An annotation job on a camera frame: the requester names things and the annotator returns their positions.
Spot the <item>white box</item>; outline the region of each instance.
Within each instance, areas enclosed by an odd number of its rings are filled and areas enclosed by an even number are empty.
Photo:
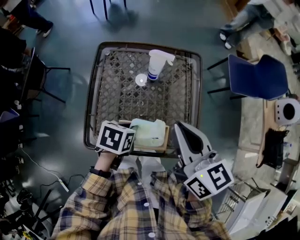
[[[129,152],[135,139],[135,131],[113,122],[102,122],[96,146],[121,155]]]
[[[195,172],[184,184],[199,200],[204,200],[223,191],[233,182],[228,163],[222,160]]]

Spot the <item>gray floor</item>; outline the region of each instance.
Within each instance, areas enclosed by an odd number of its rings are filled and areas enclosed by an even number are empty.
[[[68,180],[73,174],[85,175],[94,165],[96,153],[83,144],[83,121],[87,87],[92,62],[97,46],[103,41],[137,41],[168,45],[198,52],[202,56],[203,69],[223,59],[229,53],[218,38],[218,29],[226,22],[219,0],[127,0],[126,13],[123,1],[109,5],[109,19],[104,17],[101,0],[94,0],[95,17],[88,0],[45,0],[38,12],[54,22],[47,39],[35,35],[26,28],[20,38],[37,48],[40,58],[48,66],[71,67],[67,71],[49,73],[46,89],[66,99],[61,102],[44,94],[42,103],[34,102],[32,114],[25,126],[28,136],[40,136],[24,148],[42,166],[56,170]],[[223,158],[235,157],[240,130],[240,101],[230,101],[230,92],[209,96],[206,91],[228,85],[219,79],[225,73],[223,64],[211,71],[204,70],[202,82],[201,130],[208,136],[214,149]],[[165,160],[169,168],[175,162]],[[22,183],[39,197],[40,184],[51,184],[56,178],[38,168],[27,158],[21,166],[21,175],[16,182]],[[71,180],[72,192],[81,182],[81,177]],[[50,199],[51,206],[65,202],[69,194],[56,183]],[[47,187],[42,187],[45,195]]]

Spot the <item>yellow plaid shirt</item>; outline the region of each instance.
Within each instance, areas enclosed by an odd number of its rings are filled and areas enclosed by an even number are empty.
[[[159,202],[158,221],[133,168],[118,170],[109,179],[89,173],[61,210],[52,238],[230,239],[224,224],[211,219],[211,199],[188,202],[187,189],[173,173],[151,176]]]

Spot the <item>metal mesh table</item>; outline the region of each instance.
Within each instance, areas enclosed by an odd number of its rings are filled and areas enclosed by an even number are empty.
[[[152,49],[168,52],[176,58],[173,66],[166,62],[158,80],[148,79],[141,87],[135,83],[135,77],[140,73],[147,74],[148,53]],[[201,65],[197,53],[185,50],[142,43],[100,44],[90,77],[84,123],[85,146],[95,148],[104,120],[160,119],[169,126],[183,121],[199,127]],[[177,157],[170,153],[158,155]]]

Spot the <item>white spray bottle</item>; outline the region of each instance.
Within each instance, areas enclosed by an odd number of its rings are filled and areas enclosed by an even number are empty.
[[[158,76],[165,65],[165,61],[167,61],[171,66],[173,66],[175,56],[172,54],[154,49],[149,52],[149,55],[150,62],[148,68],[148,78],[150,80],[158,79]]]

